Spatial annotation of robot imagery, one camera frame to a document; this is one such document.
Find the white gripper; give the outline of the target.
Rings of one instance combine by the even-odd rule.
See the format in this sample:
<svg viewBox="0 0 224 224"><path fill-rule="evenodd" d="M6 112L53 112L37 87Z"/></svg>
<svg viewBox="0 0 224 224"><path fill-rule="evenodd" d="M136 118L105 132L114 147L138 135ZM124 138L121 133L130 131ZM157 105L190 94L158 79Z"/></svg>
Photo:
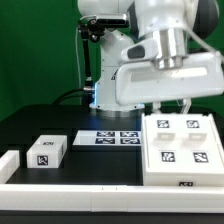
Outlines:
<svg viewBox="0 0 224 224"><path fill-rule="evenodd" d="M152 113L161 113L161 103L181 100L181 113L191 108L189 98L220 95L224 92L221 56L191 54L176 69L157 70L150 62L128 63L116 76L116 100L121 105L152 103Z"/></svg>

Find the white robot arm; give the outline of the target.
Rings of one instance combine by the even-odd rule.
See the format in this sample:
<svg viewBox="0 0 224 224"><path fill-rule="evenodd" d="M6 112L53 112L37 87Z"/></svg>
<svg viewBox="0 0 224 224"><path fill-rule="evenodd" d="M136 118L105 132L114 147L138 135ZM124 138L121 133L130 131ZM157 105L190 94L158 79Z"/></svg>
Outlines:
<svg viewBox="0 0 224 224"><path fill-rule="evenodd" d="M196 23L215 0L78 0L86 38L101 45L101 75L90 108L107 116L158 113L163 102L224 93L224 55L208 45Z"/></svg>

